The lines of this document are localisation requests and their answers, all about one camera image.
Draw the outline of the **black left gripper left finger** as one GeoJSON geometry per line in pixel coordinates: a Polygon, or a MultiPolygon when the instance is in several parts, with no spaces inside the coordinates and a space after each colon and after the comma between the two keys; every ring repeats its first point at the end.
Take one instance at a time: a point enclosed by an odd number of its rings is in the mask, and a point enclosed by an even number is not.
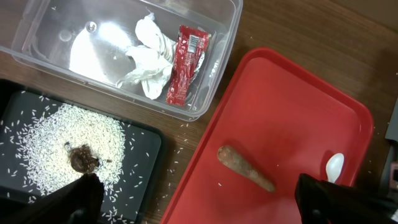
{"type": "Polygon", "coordinates": [[[79,179],[50,195],[16,210],[1,206],[1,223],[97,223],[104,196],[104,184],[96,174],[79,179]]]}

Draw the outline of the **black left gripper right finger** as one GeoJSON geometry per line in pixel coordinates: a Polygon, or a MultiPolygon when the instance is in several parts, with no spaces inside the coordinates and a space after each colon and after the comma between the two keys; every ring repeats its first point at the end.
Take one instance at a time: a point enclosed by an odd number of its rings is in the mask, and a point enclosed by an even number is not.
{"type": "Polygon", "coordinates": [[[303,224],[397,224],[397,203],[353,187],[300,174],[295,201],[303,224]]]}

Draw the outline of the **white plastic spoon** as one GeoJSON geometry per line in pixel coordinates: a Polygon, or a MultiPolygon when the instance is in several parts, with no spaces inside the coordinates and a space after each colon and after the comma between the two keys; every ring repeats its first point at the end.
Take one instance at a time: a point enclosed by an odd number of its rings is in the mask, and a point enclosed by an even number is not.
{"type": "Polygon", "coordinates": [[[336,153],[326,163],[325,171],[327,180],[334,184],[339,178],[343,169],[345,157],[342,153],[336,153]]]}

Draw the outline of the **brown food scrap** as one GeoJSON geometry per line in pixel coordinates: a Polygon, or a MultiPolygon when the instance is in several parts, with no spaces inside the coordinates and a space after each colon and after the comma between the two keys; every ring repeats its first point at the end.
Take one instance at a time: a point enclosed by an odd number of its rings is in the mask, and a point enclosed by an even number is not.
{"type": "Polygon", "coordinates": [[[100,165],[99,159],[92,154],[91,148],[86,144],[72,147],[69,142],[66,142],[64,148],[68,152],[72,169],[79,173],[93,173],[100,165]]]}

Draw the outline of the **white cooked rice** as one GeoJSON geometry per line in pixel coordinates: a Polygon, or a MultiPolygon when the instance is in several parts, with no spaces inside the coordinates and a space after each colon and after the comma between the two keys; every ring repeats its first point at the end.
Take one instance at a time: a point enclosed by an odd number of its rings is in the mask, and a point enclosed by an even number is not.
{"type": "Polygon", "coordinates": [[[162,143],[151,131],[93,111],[17,91],[1,116],[1,195],[34,203],[80,178],[64,144],[88,145],[104,184],[101,220],[137,223],[162,143]]]}

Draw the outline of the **white tissue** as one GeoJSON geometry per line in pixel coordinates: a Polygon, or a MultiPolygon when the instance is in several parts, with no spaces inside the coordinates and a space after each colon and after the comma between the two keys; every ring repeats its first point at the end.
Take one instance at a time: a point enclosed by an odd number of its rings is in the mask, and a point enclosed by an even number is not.
{"type": "Polygon", "coordinates": [[[140,83],[144,95],[154,100],[170,80],[176,41],[162,33],[152,12],[137,21],[135,33],[142,44],[130,46],[126,52],[126,56],[133,59],[135,69],[119,79],[116,86],[120,88],[123,84],[140,83]]]}

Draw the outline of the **red ketchup packet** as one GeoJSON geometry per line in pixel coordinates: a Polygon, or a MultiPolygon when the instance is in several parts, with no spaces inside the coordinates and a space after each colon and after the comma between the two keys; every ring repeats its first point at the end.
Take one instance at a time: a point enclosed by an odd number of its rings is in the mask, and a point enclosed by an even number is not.
{"type": "Polygon", "coordinates": [[[211,35],[205,31],[180,26],[170,86],[166,96],[168,104],[178,106],[185,104],[195,69],[199,64],[201,55],[208,48],[210,38],[211,35]]]}

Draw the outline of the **black waste tray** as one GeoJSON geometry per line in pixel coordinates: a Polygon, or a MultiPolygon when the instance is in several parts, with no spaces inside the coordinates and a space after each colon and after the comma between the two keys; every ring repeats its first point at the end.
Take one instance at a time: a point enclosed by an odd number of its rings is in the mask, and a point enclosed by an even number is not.
{"type": "Polygon", "coordinates": [[[161,132],[1,81],[1,222],[69,222],[96,205],[97,223],[137,223],[159,169],[161,132]]]}

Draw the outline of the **brown sweet potato piece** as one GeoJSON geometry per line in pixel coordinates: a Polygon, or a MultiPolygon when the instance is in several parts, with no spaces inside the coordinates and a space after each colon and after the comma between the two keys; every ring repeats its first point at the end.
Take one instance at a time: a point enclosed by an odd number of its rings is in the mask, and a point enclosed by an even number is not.
{"type": "Polygon", "coordinates": [[[217,151],[218,160],[233,172],[249,179],[268,192],[275,191],[275,185],[265,175],[259,172],[235,148],[221,146],[217,151]]]}

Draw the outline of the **clear plastic bin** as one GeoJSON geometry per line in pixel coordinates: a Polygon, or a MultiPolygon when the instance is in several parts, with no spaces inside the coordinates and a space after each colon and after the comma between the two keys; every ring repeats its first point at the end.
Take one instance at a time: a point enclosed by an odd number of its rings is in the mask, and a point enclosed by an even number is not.
{"type": "Polygon", "coordinates": [[[20,63],[174,118],[191,121],[209,108],[233,48],[242,0],[26,0],[1,2],[1,50],[20,63]],[[182,106],[152,100],[123,81],[139,45],[136,22],[148,14],[169,38],[180,26],[210,34],[210,44],[182,106]]]}

